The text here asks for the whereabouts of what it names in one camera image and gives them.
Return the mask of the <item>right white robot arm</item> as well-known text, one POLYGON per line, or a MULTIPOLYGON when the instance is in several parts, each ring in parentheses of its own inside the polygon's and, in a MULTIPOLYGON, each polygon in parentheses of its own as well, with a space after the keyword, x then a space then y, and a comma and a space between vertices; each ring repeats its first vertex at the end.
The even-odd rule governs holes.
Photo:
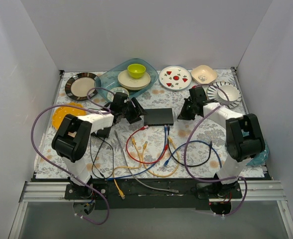
POLYGON ((205 189, 218 198, 226 197, 235 188, 240 173, 256 155, 265 150, 265 141, 255 114, 240 114, 222 106, 216 100, 208 100, 202 86, 189 90, 190 96, 184 99, 179 120, 202 119, 190 133, 184 146, 183 159, 186 160, 188 144, 196 129, 205 119, 210 119, 226 130, 227 158, 221 169, 214 174, 212 180, 196 178, 188 166, 187 173, 200 183, 206 184, 205 189))

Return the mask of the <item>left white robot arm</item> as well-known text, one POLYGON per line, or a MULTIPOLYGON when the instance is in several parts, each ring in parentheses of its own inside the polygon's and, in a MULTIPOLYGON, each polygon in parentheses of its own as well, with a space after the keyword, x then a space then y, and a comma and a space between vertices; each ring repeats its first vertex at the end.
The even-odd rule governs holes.
POLYGON ((115 93, 113 101, 105 110, 85 116, 67 114, 64 117, 51 146, 65 162, 71 182, 77 185, 76 193, 80 198, 88 199, 93 193, 92 185, 88 184, 91 175, 83 159, 91 134, 110 128, 121 119, 126 119, 133 124, 145 115, 147 115, 146 110, 136 98, 129 99, 125 93, 115 93))

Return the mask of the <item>black network switch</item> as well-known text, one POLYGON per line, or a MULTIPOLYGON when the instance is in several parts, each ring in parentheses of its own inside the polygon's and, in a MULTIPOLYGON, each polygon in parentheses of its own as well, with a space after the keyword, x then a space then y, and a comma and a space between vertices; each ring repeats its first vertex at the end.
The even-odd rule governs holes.
POLYGON ((144 125, 165 126, 174 124, 172 108, 146 109, 146 113, 144 125))

